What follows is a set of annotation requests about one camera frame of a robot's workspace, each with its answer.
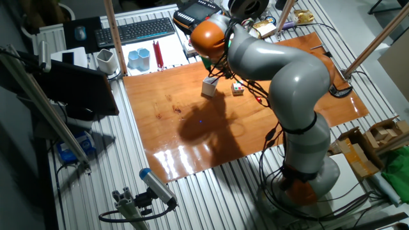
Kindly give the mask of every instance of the green object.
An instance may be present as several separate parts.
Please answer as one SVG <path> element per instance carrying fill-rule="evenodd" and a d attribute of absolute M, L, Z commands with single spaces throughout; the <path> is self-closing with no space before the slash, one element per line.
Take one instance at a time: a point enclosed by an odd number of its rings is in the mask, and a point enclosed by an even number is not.
<path fill-rule="evenodd" d="M 392 185 L 402 201 L 409 203 L 409 147 L 391 151 L 382 176 Z"/>

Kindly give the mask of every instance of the white box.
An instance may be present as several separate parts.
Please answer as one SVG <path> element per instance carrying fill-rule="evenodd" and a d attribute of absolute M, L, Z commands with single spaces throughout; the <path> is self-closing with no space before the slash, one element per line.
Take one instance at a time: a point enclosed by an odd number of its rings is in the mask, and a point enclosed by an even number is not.
<path fill-rule="evenodd" d="M 218 79 L 215 77 L 206 77 L 202 82 L 202 94 L 208 96 L 214 96 L 216 92 L 216 86 Z"/>

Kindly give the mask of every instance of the small cube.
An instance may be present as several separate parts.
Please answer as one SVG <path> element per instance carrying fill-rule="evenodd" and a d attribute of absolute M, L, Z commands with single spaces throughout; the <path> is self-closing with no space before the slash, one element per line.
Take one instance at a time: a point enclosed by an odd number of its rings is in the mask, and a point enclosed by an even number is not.
<path fill-rule="evenodd" d="M 231 84 L 231 93 L 233 94 L 233 96 L 243 95 L 243 93 L 244 93 L 244 86 L 243 86 L 243 84 L 242 84 L 242 81 L 235 80 L 235 81 Z"/>

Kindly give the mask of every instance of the wooden board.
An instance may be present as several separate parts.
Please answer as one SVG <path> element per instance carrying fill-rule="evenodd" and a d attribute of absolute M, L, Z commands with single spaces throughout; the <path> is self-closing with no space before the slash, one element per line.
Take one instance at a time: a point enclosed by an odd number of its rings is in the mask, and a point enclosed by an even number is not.
<path fill-rule="evenodd" d="M 317 39 L 310 34 L 296 38 L 295 44 L 309 50 L 321 43 Z M 293 45 L 289 41 L 281 44 Z M 322 48 L 314 51 L 324 52 Z M 233 96 L 232 80 L 221 79 L 213 98 L 201 96 L 207 75 L 199 62 L 124 78 L 150 168 L 164 182 L 262 150 L 266 133 L 277 123 L 272 110 L 262 107 L 248 91 Z M 265 89 L 270 84 L 259 83 Z M 335 83 L 340 88 L 348 86 L 339 75 Z M 327 93 L 315 111 L 331 127 L 368 114 L 355 93 L 342 99 Z"/>

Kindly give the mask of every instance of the blue object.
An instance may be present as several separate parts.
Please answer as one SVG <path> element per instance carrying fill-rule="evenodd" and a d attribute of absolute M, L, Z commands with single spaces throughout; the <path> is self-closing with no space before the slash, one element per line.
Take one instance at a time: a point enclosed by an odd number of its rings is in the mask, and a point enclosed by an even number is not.
<path fill-rule="evenodd" d="M 84 41 L 87 39 L 84 26 L 77 26 L 74 31 L 74 36 L 77 41 Z"/>
<path fill-rule="evenodd" d="M 82 131 L 81 133 L 74 135 L 74 137 L 77 140 L 78 144 L 81 146 L 82 150 L 84 150 L 86 155 L 89 155 L 96 150 L 94 140 L 87 132 Z M 57 150 L 65 164 L 77 161 L 77 157 L 72 153 L 72 151 L 64 142 L 60 142 L 57 144 Z"/>
<path fill-rule="evenodd" d="M 139 177 L 141 178 L 141 180 L 143 180 L 145 176 L 148 175 L 148 173 L 150 172 L 152 172 L 150 168 L 142 169 L 141 171 L 139 171 Z"/>

